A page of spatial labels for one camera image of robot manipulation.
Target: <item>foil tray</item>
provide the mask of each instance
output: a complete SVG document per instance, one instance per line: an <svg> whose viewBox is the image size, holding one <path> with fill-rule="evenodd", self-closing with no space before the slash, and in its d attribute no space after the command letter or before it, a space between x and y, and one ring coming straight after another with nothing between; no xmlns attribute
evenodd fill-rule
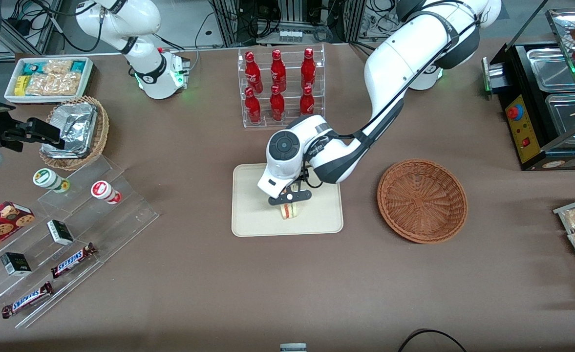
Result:
<svg viewBox="0 0 575 352"><path fill-rule="evenodd" d="M575 91L574 79L559 48L533 49L526 55L539 89L546 93Z"/></svg>
<svg viewBox="0 0 575 352"><path fill-rule="evenodd" d="M570 116L575 113L575 94L551 94L546 98L546 105L559 134L575 127L575 116ZM575 145L575 135L566 143Z"/></svg>

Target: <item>wicker basket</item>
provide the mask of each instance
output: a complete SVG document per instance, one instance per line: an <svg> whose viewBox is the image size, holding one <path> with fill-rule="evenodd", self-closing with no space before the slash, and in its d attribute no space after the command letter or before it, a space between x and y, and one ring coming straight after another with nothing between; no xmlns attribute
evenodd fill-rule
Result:
<svg viewBox="0 0 575 352"><path fill-rule="evenodd" d="M99 156L103 153L103 149L105 149L105 144L107 143L107 133L109 132L109 118L107 117L107 111L103 109L103 105L101 105L98 100L91 98L90 96L82 96L81 98L68 100L68 102L64 102L64 105L68 104L78 104L78 103L91 103L98 109L98 116L97 116L97 124L94 127L94 136L91 141L91 152L86 158L82 159L53 159L45 156L40 151L40 157L44 160L44 163L50 167L54 167L56 169L63 169L67 171L74 171L86 163L90 162L96 156ZM51 122L51 117L53 116L53 111L48 114L48 118L46 122Z"/></svg>
<svg viewBox="0 0 575 352"><path fill-rule="evenodd" d="M385 222L418 243L452 238L468 216L468 199L457 178L428 160L392 165L381 177L377 200Z"/></svg>

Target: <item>coca-cola bottle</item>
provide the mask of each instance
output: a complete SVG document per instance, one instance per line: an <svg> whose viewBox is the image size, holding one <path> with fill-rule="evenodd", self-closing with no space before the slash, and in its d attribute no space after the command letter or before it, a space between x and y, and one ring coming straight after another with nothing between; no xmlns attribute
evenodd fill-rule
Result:
<svg viewBox="0 0 575 352"><path fill-rule="evenodd" d="M311 95L311 86L306 86L302 90L302 96L300 98L300 114L314 114L315 102Z"/></svg>
<svg viewBox="0 0 575 352"><path fill-rule="evenodd" d="M246 105L246 112L248 113L250 123L258 125L261 122L261 105L259 105L259 101L255 97L255 92L251 87L246 87L244 93L246 94L244 105Z"/></svg>
<svg viewBox="0 0 575 352"><path fill-rule="evenodd" d="M314 87L316 84L316 62L314 62L314 50L311 47L305 49L305 60L300 67L300 85L302 89L306 86Z"/></svg>
<svg viewBox="0 0 575 352"><path fill-rule="evenodd" d="M244 57L246 58L246 80L249 87L252 87L255 93L261 94L263 83L261 83L261 70L255 62L255 55L251 51L247 51Z"/></svg>
<svg viewBox="0 0 575 352"><path fill-rule="evenodd" d="M272 86L272 96L270 96L270 107L272 107L272 118L275 121L283 121L285 112L285 99L277 85Z"/></svg>
<svg viewBox="0 0 575 352"><path fill-rule="evenodd" d="M285 74L285 64L281 59L281 51L279 49L272 50L270 73L272 74L272 84L277 85L280 91L285 91L287 89L287 74Z"/></svg>

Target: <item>white food container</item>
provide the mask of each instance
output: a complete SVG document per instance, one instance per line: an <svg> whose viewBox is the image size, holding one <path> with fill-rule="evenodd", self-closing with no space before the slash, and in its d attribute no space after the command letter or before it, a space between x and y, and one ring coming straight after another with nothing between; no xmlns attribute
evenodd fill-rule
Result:
<svg viewBox="0 0 575 352"><path fill-rule="evenodd" d="M81 80L79 81L79 87L77 88L77 93L74 95L49 95L49 96L16 96L14 95L14 88L16 87L16 80L22 74L25 64L30 63L41 63L47 60L73 60L73 61L84 61L84 70L81 73ZM90 73L92 69L92 61L85 56L55 56L55 57L38 57L38 58L25 58L20 59L14 67L12 73L12 79L7 85L5 90L5 98L8 102L16 104L46 104L46 103L59 103L65 102L72 98L80 98L84 95L85 89L88 85L88 80L90 79Z"/></svg>

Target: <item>red switch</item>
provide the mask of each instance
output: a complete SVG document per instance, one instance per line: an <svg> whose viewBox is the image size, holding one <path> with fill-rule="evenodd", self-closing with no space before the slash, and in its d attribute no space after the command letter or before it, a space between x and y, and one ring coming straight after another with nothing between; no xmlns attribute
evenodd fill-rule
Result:
<svg viewBox="0 0 575 352"><path fill-rule="evenodd" d="M519 114L519 110L516 107L509 108L507 110L507 117L511 120L515 119Z"/></svg>

